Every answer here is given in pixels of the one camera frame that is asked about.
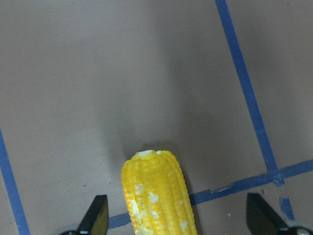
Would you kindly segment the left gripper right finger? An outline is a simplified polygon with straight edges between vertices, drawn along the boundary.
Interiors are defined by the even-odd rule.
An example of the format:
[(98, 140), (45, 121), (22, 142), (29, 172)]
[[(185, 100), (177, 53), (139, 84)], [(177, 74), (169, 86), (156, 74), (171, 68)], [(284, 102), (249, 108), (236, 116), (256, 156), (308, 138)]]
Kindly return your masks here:
[(258, 193), (246, 198), (246, 224), (252, 235), (288, 235), (289, 226)]

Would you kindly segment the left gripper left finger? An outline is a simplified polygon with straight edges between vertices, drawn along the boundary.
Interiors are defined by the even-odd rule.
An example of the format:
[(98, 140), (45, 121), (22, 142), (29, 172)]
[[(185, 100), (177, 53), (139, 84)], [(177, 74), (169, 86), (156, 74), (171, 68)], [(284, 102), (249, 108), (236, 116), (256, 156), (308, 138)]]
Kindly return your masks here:
[(107, 195), (97, 195), (80, 222), (77, 233), (79, 235), (106, 235), (108, 229), (108, 198)]

